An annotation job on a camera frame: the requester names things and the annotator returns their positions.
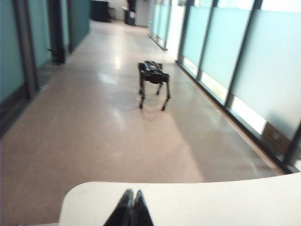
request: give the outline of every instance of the wall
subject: wall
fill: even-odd
[[[115,8],[116,19],[118,19],[118,20],[123,20],[124,12],[121,7],[126,6],[126,5],[127,5],[126,0],[109,0],[109,6],[112,8]]]
[[[36,67],[41,67],[50,60],[48,12],[46,0],[28,0],[29,16],[32,29],[32,42]]]
[[[150,0],[136,0],[136,21],[137,26],[148,26]]]
[[[90,1],[70,0],[69,5],[70,47],[73,51],[89,33]]]
[[[13,2],[11,0],[1,0],[0,8],[0,89],[2,102],[20,86],[24,85],[24,75]]]

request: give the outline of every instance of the metal frame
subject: metal frame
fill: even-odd
[[[25,85],[29,99],[39,90],[36,63],[33,52],[32,30],[29,19],[27,0],[14,0],[16,25],[25,75]]]
[[[55,63],[65,63],[66,54],[63,44],[63,20],[61,0],[48,0],[49,33],[52,60]]]
[[[217,6],[218,0],[213,1],[213,7],[210,12],[210,17],[208,21],[208,25],[206,28],[206,36],[204,44],[207,40],[208,30],[210,29],[210,22],[212,17],[213,8]],[[274,161],[275,164],[277,164],[284,173],[295,173],[299,170],[294,166],[295,161],[297,160],[301,150],[298,147],[298,144],[301,140],[301,124],[299,128],[297,129],[294,138],[292,139],[290,146],[286,152],[286,155],[282,158],[281,156],[277,155],[276,150],[260,135],[258,134],[250,125],[248,125],[239,115],[237,115],[234,111],[231,110],[231,104],[233,101],[234,95],[232,94],[233,87],[235,85],[236,77],[237,77],[237,67],[239,64],[239,61],[241,59],[242,53],[244,51],[245,47],[245,41],[247,34],[249,32],[249,25],[252,21],[254,11],[256,9],[261,8],[262,0],[255,0],[253,3],[253,8],[249,16],[249,21],[246,26],[245,34],[243,36],[240,52],[237,58],[237,62],[235,65],[234,73],[232,75],[229,92],[227,95],[227,99],[225,101],[225,104],[223,105],[213,94],[206,89],[206,86],[200,82],[201,79],[201,62],[204,54],[204,48],[201,52],[201,58],[200,63],[198,65],[198,73],[197,77],[195,78],[193,74],[191,74],[185,66],[182,65],[183,63],[183,46],[185,42],[185,34],[187,31],[187,24],[188,24],[188,18],[189,18],[189,12],[190,12],[190,6],[194,4],[194,0],[187,0],[187,6],[186,6],[186,12],[185,12],[185,18],[183,22],[183,29],[182,29],[182,37],[179,47],[179,53],[178,53],[178,59],[176,60],[176,63],[184,70],[184,72],[230,117],[232,121],[234,121],[241,129],[242,131],[250,137],[265,153],[266,155]]]

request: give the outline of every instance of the corridor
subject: corridor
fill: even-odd
[[[147,35],[91,22],[91,31],[2,139],[4,226],[58,222],[66,193],[87,181],[217,182],[278,175]],[[172,99],[137,63],[163,63]]]

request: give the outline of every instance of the glass wall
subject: glass wall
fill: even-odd
[[[195,77],[198,73],[213,0],[195,1],[190,7],[183,46],[183,66]]]
[[[62,0],[62,22],[63,22],[63,45],[66,52],[69,52],[69,24],[67,0]]]
[[[221,103],[226,101],[252,6],[253,1],[223,0],[212,11],[200,64],[201,81]]]
[[[25,97],[24,91],[24,74],[22,67],[22,56],[18,41],[18,31],[15,20],[15,13],[13,1],[1,1],[1,118],[15,103],[5,103],[12,95],[22,92],[21,95]]]
[[[264,0],[254,11],[233,95],[291,140],[301,120],[301,1],[285,5]]]
[[[186,23],[173,7],[170,37],[184,31],[181,41],[167,39],[173,58],[180,48],[177,63],[288,169],[301,122],[301,0],[188,0]]]
[[[154,13],[153,24],[152,24],[152,38],[163,49],[166,48],[170,11],[171,11],[171,0],[155,1],[154,12],[153,12]]]
[[[185,10],[186,1],[172,0],[166,49],[174,60],[178,58]]]
[[[40,68],[51,59],[51,54],[48,51],[51,46],[49,39],[47,1],[28,0],[28,8],[35,62],[36,67]]]

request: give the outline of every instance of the tiled floor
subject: tiled floor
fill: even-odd
[[[172,99],[160,111],[137,63],[162,62]],[[91,23],[2,140],[3,226],[57,222],[65,194],[87,181],[210,182],[276,175],[144,28]]]

